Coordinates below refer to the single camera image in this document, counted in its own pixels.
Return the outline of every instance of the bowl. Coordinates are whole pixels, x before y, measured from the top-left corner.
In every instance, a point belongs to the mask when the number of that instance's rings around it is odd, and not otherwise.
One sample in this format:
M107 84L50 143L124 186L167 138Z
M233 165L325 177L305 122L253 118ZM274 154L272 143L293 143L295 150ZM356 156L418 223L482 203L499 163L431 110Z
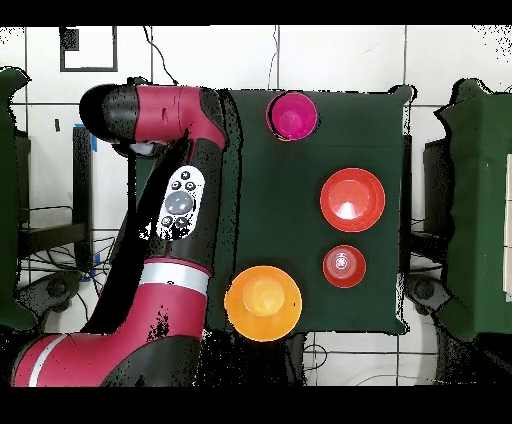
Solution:
M382 215L384 188L371 172L346 168L333 174L322 187L320 208L334 228L345 232L365 231Z

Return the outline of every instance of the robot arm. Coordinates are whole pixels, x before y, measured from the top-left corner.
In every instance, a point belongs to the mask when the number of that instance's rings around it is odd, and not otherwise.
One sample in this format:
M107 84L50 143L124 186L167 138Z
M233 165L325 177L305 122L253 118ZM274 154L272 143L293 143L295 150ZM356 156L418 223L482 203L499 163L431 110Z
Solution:
M53 334L36 340L19 355L12 384L190 385L213 272L226 140L218 95L195 87L99 86L83 96L80 115L91 133L111 142L186 138L186 155L178 169L169 170L124 323L108 335Z

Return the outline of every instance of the red bowl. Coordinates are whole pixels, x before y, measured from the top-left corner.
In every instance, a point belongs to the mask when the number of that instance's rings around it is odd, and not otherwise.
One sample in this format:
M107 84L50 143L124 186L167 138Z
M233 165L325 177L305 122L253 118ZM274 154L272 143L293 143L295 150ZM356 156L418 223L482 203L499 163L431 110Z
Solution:
M283 141L295 141L310 135L315 129L315 104L305 94L286 92L268 104L267 125Z
M354 287L366 273L366 261L355 247L336 246L325 255L323 272L329 283L340 288Z
M329 224L345 232L359 232L375 224L384 210L382 184L371 172L346 168L322 187L320 208Z

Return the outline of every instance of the floor tile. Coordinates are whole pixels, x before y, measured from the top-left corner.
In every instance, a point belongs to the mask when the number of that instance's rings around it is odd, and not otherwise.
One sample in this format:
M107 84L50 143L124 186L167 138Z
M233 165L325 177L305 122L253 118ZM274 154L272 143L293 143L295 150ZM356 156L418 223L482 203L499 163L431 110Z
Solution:
M0 27L0 68L11 66L25 69L25 30L23 27ZM18 90L12 99L25 102L25 88Z
M154 27L153 42L161 50L168 72L180 84L266 89L276 52L273 33L274 25ZM154 81L171 85L156 51L153 66ZM271 88L275 88L276 69L274 59Z
M423 170L423 150L425 143L441 140L446 136L441 122L434 115L437 108L411 108L412 136L412 217L425 217L425 178Z
M316 344L328 352L396 352L396 336L384 333L316 333Z
M315 367L323 361L322 358L324 357L325 355L322 354L314 355L313 353L304 353L302 363L307 386L316 386L318 376Z
M409 331L400 336L400 352L437 353L437 333L432 318L418 314L407 298L403 302L403 318Z
M408 25L406 82L418 89L415 104L447 104L461 78L503 91L512 85L511 44L505 25Z
M323 356L317 360L323 362ZM328 354L317 370L318 386L396 385L396 354Z
M432 385L435 382L437 355L400 354L399 386Z
M71 206L73 202L73 126L78 106L29 106L30 206ZM59 120L60 131L55 128ZM120 228L127 211L127 161L97 140L92 154L93 228ZM31 214L33 227L71 222L71 211L52 209Z
M68 52L75 65L98 66L106 64L105 57L112 51L106 42L105 27L79 29L79 45L83 51ZM60 72L60 38L57 27L30 27L27 30L27 73L29 103L78 103L82 95L99 84L125 84L128 77L150 79L151 46L141 26L117 28L117 72Z
M403 82L404 25L282 25L284 89L385 92Z

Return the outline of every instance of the dark green table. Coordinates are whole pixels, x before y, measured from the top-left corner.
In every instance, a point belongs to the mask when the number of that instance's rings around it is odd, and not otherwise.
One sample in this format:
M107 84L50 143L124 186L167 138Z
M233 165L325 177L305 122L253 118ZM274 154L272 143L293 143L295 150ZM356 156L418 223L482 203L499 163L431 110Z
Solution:
M225 97L229 144L207 327L226 328L223 299L236 274L272 265L300 288L303 310L295 331L403 333L396 318L396 282L403 106L412 89L306 92L317 107L319 125L308 138L288 143L278 142L265 122L266 107L279 93L239 90ZM138 160L138 187L152 165ZM361 233L334 229L320 211L322 185L347 167L372 172L386 193L381 218ZM335 288L322 274L324 255L339 244L355 246L366 258L366 276L351 289Z

